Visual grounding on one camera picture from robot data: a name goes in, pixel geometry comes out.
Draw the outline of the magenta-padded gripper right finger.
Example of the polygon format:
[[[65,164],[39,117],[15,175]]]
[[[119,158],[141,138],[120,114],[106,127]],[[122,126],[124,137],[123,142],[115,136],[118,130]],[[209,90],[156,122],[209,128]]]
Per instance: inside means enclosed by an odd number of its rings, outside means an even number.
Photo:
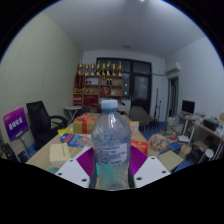
[[[130,188],[143,187],[169,174],[170,172],[157,157],[148,157],[134,146],[131,147],[128,176]]]

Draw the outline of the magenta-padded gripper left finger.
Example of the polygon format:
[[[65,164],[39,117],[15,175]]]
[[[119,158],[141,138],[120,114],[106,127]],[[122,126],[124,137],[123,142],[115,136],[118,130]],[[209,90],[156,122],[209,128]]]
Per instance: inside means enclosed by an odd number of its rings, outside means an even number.
[[[84,147],[73,158],[66,161],[56,172],[59,176],[83,188],[94,189],[97,182],[93,149]]]

